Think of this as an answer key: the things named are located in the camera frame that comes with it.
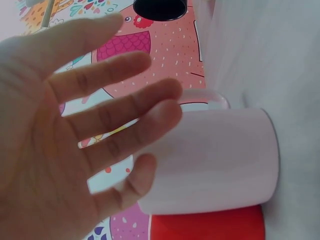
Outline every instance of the cartoon bird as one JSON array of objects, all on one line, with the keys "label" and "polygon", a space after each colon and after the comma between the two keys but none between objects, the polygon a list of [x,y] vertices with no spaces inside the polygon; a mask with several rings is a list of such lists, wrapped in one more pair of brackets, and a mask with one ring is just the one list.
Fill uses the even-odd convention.
[{"label": "cartoon bird", "polygon": [[[74,3],[74,0],[53,0],[52,11],[50,17],[53,18],[56,13],[69,7]],[[20,21],[26,26],[26,31],[23,35],[30,35],[38,32],[42,27],[42,22],[52,0],[30,0],[25,5],[20,6]]]},{"label": "cartoon bird", "polygon": [[145,19],[134,12],[132,5],[121,14],[121,30],[92,52],[92,63],[136,50],[150,54],[153,62],[146,72],[104,87],[109,95],[121,97],[167,77],[178,79],[185,89],[206,87],[192,6],[182,18],[167,22]]}]

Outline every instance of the palm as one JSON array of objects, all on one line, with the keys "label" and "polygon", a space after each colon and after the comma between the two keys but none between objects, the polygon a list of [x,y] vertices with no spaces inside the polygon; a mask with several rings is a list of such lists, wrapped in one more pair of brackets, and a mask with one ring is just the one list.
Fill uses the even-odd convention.
[{"label": "palm", "polygon": [[[80,239],[98,221],[134,204],[150,189],[156,168],[152,155],[140,156],[119,187],[91,194],[87,179],[178,123],[180,84],[159,81],[62,117],[60,104],[139,74],[149,67],[150,58],[134,52],[52,75],[106,42],[121,23],[119,16],[71,21],[0,45],[0,233],[6,239]],[[106,29],[105,36],[100,29]],[[57,40],[62,35],[70,42]],[[50,44],[41,44],[43,40]],[[139,121],[78,148],[78,142],[134,119]]]}]

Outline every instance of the white cloth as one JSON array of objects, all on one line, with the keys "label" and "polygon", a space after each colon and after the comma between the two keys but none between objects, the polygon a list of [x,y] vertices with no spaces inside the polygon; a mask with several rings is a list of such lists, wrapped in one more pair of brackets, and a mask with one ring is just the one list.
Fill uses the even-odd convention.
[{"label": "white cloth", "polygon": [[320,1],[216,0],[214,88],[274,123],[280,177],[266,240],[320,238]]}]

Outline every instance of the mug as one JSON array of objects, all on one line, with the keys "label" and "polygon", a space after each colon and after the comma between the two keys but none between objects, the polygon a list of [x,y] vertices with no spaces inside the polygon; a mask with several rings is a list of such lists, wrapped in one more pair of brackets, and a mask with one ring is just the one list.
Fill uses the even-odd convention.
[{"label": "mug", "polygon": [[[133,155],[157,158],[151,190],[138,201],[145,214],[176,215],[243,208],[268,201],[279,172],[276,133],[259,108],[230,109],[207,89],[185,90],[181,100],[209,99],[208,110],[184,112],[163,138]],[[223,109],[212,109],[218,102]]]},{"label": "mug", "polygon": [[145,19],[165,22],[183,17],[187,4],[187,0],[134,0],[133,10]]}]

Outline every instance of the cartoon drawing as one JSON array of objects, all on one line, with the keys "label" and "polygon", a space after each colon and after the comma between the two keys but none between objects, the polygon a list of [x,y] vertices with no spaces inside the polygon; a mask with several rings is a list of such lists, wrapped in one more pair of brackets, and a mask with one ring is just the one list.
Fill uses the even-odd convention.
[{"label": "cartoon drawing", "polygon": [[111,13],[115,10],[115,6],[117,4],[111,4],[110,0],[78,0],[74,3],[74,5],[70,8],[70,17],[74,17],[75,15],[85,15],[89,13],[99,14],[102,11],[102,7],[106,7],[107,12]]},{"label": "cartoon drawing", "polygon": [[149,215],[141,212],[136,203],[124,212],[110,217],[110,231],[113,240],[148,240]]},{"label": "cartoon drawing", "polygon": [[206,87],[192,6],[188,6],[184,17],[168,22],[142,18],[132,5],[121,13],[123,27],[110,41],[92,52],[92,63],[136,50],[150,54],[153,63],[138,76],[104,87],[109,95],[121,97],[167,77],[180,80],[185,89]]},{"label": "cartoon drawing", "polygon": [[66,70],[69,71],[69,70],[73,69],[73,68],[74,68],[74,65],[75,65],[76,63],[80,62],[84,57],[85,57],[85,55],[79,56],[79,57],[77,57],[76,59],[74,59],[74,60],[71,62],[71,65],[69,65],[69,66],[66,67]]},{"label": "cartoon drawing", "polygon": [[63,24],[64,23],[64,20],[63,19],[54,19],[52,20],[50,23],[49,23],[49,28],[52,28],[56,25],[59,25],[59,24]]},{"label": "cartoon drawing", "polygon": [[[23,35],[29,35],[36,33],[41,29],[41,24],[48,6],[49,0],[45,0],[41,3],[34,5],[33,7],[27,7],[22,1],[19,1],[18,7],[20,8],[20,21],[25,23],[26,31]],[[53,18],[56,13],[69,7],[74,3],[74,0],[55,0],[51,12]]]},{"label": "cartoon drawing", "polygon": [[111,240],[109,237],[110,232],[110,224],[109,219],[107,221],[101,221],[89,235],[85,238],[85,240]]},{"label": "cartoon drawing", "polygon": [[113,130],[113,131],[108,132],[106,134],[101,134],[101,135],[98,135],[98,136],[83,140],[83,141],[80,142],[80,147],[81,148],[85,148],[85,147],[87,147],[89,145],[96,144],[96,143],[100,142],[102,139],[104,139],[104,138],[106,138],[108,136],[111,136],[112,134],[115,134],[117,132],[120,132],[121,130],[123,130],[125,128],[126,128],[126,126],[121,126],[121,127],[117,128],[116,130]]}]

